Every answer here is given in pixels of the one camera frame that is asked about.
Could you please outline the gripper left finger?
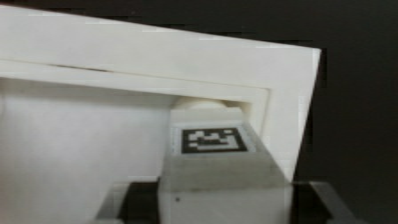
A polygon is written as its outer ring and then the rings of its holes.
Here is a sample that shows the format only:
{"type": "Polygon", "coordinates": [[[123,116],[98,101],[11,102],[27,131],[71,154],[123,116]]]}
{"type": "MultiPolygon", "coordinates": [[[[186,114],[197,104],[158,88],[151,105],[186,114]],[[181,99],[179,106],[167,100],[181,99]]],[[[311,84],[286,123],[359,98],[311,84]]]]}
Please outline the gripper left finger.
{"type": "Polygon", "coordinates": [[[160,224],[158,181],[114,184],[94,224],[160,224]]]}

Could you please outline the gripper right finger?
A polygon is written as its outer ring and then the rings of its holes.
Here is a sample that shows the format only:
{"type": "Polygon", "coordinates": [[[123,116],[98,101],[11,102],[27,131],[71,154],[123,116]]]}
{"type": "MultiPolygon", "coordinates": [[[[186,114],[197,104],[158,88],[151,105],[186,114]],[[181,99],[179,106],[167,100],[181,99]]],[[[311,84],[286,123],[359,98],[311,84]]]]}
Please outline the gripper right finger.
{"type": "Polygon", "coordinates": [[[293,183],[290,224],[369,224],[355,217],[327,182],[293,183]]]}

